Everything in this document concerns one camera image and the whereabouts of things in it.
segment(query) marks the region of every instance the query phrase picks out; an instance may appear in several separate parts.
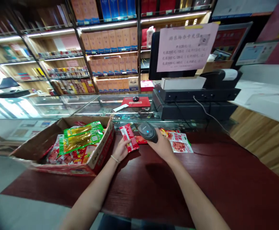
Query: cash register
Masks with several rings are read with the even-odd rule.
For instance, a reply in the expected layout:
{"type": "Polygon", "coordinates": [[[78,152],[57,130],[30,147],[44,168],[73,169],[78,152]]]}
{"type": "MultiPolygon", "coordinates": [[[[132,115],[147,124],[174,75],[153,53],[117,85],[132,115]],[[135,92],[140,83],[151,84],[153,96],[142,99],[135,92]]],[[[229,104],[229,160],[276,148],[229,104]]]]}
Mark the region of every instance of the cash register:
{"type": "MultiPolygon", "coordinates": [[[[160,32],[152,36],[149,80],[164,78],[195,77],[197,70],[157,72],[160,32]]],[[[203,73],[204,85],[198,89],[171,90],[163,84],[156,84],[152,101],[162,120],[206,120],[213,116],[218,121],[229,120],[237,108],[233,101],[240,89],[235,88],[242,73],[236,70],[214,70],[203,73]]]]}

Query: computer monitor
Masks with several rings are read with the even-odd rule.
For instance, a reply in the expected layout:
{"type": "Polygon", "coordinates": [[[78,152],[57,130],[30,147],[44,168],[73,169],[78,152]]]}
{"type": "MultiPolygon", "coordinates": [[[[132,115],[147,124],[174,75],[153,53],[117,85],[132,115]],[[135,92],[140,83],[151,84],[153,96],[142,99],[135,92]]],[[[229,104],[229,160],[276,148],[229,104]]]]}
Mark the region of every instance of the computer monitor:
{"type": "Polygon", "coordinates": [[[0,78],[0,89],[20,86],[13,78],[0,78]]]}
{"type": "Polygon", "coordinates": [[[159,55],[160,32],[152,34],[149,80],[162,80],[162,78],[177,78],[177,77],[193,77],[197,70],[187,71],[172,71],[172,72],[157,72],[158,55],[159,55]]]}

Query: hand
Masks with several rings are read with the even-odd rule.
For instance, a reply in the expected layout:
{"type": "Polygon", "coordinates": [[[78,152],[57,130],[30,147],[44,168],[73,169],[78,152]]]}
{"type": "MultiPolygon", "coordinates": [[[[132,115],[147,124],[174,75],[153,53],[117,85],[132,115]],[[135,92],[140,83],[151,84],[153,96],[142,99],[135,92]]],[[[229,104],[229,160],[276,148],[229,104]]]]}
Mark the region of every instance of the hand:
{"type": "Polygon", "coordinates": [[[166,162],[171,160],[174,157],[174,152],[172,151],[171,144],[169,140],[163,136],[158,128],[155,128],[156,133],[158,135],[158,142],[153,143],[151,141],[147,141],[150,147],[156,151],[156,153],[166,162]]]}
{"type": "Polygon", "coordinates": [[[131,142],[131,139],[124,141],[124,139],[122,138],[120,140],[120,142],[118,143],[114,153],[112,154],[113,157],[121,162],[128,155],[128,150],[127,150],[126,144],[128,144],[130,142],[131,142]]]}

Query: pink paper sign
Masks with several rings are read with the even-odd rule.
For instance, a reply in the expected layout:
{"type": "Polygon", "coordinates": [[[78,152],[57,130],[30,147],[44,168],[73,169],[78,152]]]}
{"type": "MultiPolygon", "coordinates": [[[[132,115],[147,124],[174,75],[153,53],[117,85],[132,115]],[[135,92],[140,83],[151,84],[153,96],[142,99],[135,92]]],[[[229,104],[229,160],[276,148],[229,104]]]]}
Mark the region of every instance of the pink paper sign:
{"type": "Polygon", "coordinates": [[[157,72],[202,69],[209,57],[218,24],[160,30],[157,72]]]}
{"type": "Polygon", "coordinates": [[[77,67],[79,66],[77,60],[70,60],[70,61],[66,61],[68,67],[77,67]]]}

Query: bracelet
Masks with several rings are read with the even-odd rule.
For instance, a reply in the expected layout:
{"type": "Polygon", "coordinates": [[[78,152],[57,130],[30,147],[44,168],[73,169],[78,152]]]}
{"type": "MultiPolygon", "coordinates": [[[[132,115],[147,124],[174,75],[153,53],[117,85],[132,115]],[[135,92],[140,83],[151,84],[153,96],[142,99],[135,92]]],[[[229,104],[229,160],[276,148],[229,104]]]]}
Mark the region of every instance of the bracelet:
{"type": "Polygon", "coordinates": [[[111,157],[112,157],[117,163],[120,163],[120,161],[117,160],[115,157],[113,157],[113,155],[111,155],[111,157]]]}

